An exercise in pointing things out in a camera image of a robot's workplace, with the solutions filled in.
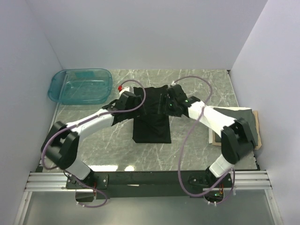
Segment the black t shirt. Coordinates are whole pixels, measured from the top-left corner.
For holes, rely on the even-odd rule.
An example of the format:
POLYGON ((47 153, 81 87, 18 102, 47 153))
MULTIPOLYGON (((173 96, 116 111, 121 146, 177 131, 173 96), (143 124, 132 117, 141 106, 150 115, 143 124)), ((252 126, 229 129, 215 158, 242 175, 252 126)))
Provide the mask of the black t shirt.
POLYGON ((143 104, 145 115, 134 118, 133 137, 135 143, 171 143, 169 116, 158 113, 160 97, 168 86, 145 88, 143 104))

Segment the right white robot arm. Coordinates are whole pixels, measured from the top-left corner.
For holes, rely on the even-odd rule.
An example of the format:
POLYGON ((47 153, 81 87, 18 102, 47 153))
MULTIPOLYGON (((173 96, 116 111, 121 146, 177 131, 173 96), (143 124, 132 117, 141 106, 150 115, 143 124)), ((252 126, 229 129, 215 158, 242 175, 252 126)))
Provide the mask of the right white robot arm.
POLYGON ((222 175, 255 148, 253 133, 245 119, 226 116, 194 96, 187 97, 179 84, 160 95, 158 112, 173 117, 185 115, 204 124, 221 138, 221 155, 205 172, 206 183, 211 187, 218 186, 222 175))

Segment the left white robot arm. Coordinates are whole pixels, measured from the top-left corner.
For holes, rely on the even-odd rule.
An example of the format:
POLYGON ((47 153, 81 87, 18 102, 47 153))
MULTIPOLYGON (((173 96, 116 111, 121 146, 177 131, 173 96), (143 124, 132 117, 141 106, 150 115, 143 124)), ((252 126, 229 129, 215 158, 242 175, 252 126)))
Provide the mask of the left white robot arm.
POLYGON ((94 114, 66 124, 54 123, 41 147, 44 168, 48 169, 45 166, 47 157, 56 167, 72 174, 82 188, 96 184, 94 171, 77 158, 79 142, 101 129, 140 116, 144 113, 144 101, 145 95, 122 91, 120 98, 94 114))

